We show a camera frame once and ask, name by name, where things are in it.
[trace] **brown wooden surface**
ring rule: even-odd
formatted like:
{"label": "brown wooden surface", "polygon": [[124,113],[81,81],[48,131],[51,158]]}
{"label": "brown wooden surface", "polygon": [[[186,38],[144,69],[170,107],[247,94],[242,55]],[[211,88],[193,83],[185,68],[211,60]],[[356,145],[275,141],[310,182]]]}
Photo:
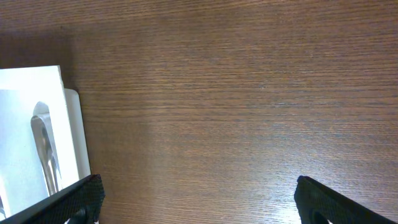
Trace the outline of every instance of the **brown wooden surface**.
{"label": "brown wooden surface", "polygon": [[60,64],[101,223],[299,223],[310,175],[398,221],[397,1],[2,1],[0,66]]}

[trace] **wooden table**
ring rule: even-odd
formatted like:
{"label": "wooden table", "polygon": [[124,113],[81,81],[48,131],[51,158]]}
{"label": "wooden table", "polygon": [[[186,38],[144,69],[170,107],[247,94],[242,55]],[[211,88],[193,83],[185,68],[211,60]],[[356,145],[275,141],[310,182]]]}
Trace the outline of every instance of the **wooden table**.
{"label": "wooden table", "polygon": [[2,68],[60,64],[101,223],[300,223],[299,175],[398,221],[396,1],[3,1]]}

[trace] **tabletop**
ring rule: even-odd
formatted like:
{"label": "tabletop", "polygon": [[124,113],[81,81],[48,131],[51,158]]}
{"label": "tabletop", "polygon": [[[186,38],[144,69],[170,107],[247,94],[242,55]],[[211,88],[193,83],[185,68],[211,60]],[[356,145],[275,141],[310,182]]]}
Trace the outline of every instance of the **tabletop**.
{"label": "tabletop", "polygon": [[309,175],[398,222],[396,1],[3,1],[0,67],[80,94],[101,223],[300,223]]}

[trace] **wood grain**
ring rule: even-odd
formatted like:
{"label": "wood grain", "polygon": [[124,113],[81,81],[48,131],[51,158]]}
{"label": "wood grain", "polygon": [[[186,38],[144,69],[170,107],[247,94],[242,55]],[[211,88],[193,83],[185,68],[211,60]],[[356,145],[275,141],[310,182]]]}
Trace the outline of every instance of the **wood grain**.
{"label": "wood grain", "polygon": [[101,223],[300,223],[309,175],[398,221],[396,1],[3,1],[2,68],[78,90]]}

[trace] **black object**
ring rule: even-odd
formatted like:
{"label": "black object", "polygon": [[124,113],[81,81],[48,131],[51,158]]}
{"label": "black object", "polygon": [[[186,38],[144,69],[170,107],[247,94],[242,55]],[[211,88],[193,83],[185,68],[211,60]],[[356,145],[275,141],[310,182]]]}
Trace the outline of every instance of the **black object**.
{"label": "black object", "polygon": [[302,224],[397,224],[349,198],[335,192],[311,177],[297,180],[294,200]]}
{"label": "black object", "polygon": [[100,175],[89,175],[0,224],[86,224],[98,220],[105,198]]}

